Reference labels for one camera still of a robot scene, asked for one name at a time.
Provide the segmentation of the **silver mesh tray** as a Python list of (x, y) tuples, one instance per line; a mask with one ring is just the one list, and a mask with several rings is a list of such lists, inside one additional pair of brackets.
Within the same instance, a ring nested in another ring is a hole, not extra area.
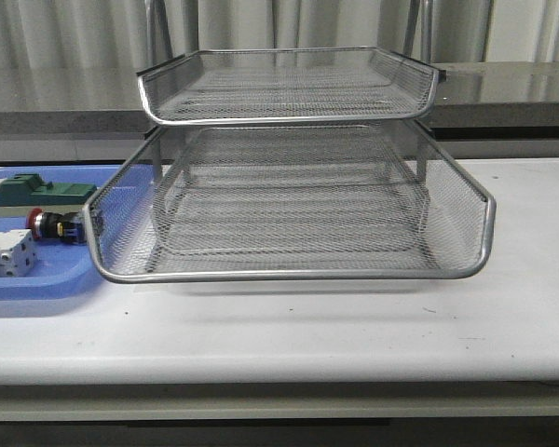
[(137, 74), (160, 126), (408, 119), (425, 115), (446, 74), (379, 47), (206, 49)]
[(157, 129), (86, 203), (117, 283), (456, 279), (496, 200), (413, 120)]
[(388, 162), (192, 164), (159, 185), (153, 223), (181, 255), (405, 251), (429, 196)]

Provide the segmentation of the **red emergency stop button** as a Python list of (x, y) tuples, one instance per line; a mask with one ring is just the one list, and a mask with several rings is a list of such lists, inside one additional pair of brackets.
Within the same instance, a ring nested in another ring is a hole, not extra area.
[(35, 240), (59, 240), (69, 245), (85, 245), (87, 232), (80, 212), (60, 214), (34, 208), (26, 217), (26, 228)]

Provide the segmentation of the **silver mesh bottom tray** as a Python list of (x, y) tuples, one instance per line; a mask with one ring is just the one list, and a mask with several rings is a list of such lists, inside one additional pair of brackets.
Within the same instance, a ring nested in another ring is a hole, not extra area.
[(181, 255), (405, 251), (429, 196), (388, 162), (192, 164), (159, 185), (153, 223)]

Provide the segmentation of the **silver mesh top tray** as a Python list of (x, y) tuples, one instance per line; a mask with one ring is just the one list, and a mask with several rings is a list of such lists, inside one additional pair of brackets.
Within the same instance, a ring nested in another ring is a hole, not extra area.
[(137, 74), (160, 126), (408, 119), (425, 115), (446, 74), (379, 47), (206, 49)]

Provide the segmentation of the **blue plastic tray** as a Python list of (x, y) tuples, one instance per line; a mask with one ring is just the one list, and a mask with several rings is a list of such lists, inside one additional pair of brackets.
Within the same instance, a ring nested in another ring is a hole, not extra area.
[[(0, 168), (0, 179), (17, 173), (37, 173), (54, 183), (93, 183), (103, 186), (117, 165), (13, 166)], [(24, 277), (0, 278), (0, 300), (60, 299), (88, 290), (101, 277), (85, 245), (38, 242), (36, 262)]]

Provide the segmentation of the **grey stone window ledge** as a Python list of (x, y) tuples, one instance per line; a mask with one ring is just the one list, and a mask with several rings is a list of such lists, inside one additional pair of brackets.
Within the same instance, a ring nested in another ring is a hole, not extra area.
[[(445, 140), (559, 139), (559, 62), (444, 63), (424, 119)], [(129, 67), (0, 69), (0, 134), (143, 133)]]

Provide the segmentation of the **white curtain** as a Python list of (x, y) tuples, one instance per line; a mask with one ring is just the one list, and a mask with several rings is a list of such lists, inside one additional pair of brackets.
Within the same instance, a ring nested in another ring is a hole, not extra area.
[[(169, 1), (174, 54), (380, 46), (402, 51), (406, 1)], [(435, 62), (559, 61), (559, 1), (438, 1)], [(0, 69), (143, 68), (142, 1), (0, 1)]]

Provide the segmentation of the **grey metal rack frame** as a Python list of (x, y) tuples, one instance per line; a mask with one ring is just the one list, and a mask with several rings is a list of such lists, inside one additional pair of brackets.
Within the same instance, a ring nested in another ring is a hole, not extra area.
[[(406, 31), (404, 35), (404, 52), (399, 53), (409, 58), (415, 59), (417, 61), (424, 62), (429, 64), (430, 61), (430, 53), (431, 53), (431, 44), (432, 44), (432, 4), (429, 1), (415, 1), (410, 6), (410, 11), (408, 14), (408, 23), (406, 26)], [(284, 49), (280, 47), (268, 47), (268, 48), (260, 48), (260, 49)], [(314, 48), (314, 47), (290, 47), (290, 48)], [(408, 119), (388, 119), (388, 120), (374, 120), (374, 121), (332, 121), (332, 122), (305, 122), (305, 123), (280, 123), (280, 124), (238, 124), (235, 126), (230, 125), (213, 125), (214, 127), (245, 127), (245, 126), (298, 126), (298, 125), (318, 125), (318, 124), (342, 124), (346, 122), (361, 122), (361, 123), (371, 123), (371, 122), (380, 122), (380, 121), (396, 121), (396, 120), (413, 120), (416, 121), (416, 118), (408, 118)], [(171, 128), (171, 129), (191, 129), (191, 128), (203, 128), (203, 127), (212, 127), (212, 126), (183, 126), (183, 127), (166, 127), (160, 126), (161, 128)]]

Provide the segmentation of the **green and cream switch block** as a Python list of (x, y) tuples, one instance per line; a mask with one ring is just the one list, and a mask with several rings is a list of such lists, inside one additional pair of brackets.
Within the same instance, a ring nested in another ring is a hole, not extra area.
[(0, 182), (0, 217), (19, 217), (33, 209), (80, 211), (97, 191), (93, 183), (54, 183), (37, 173), (19, 173)]

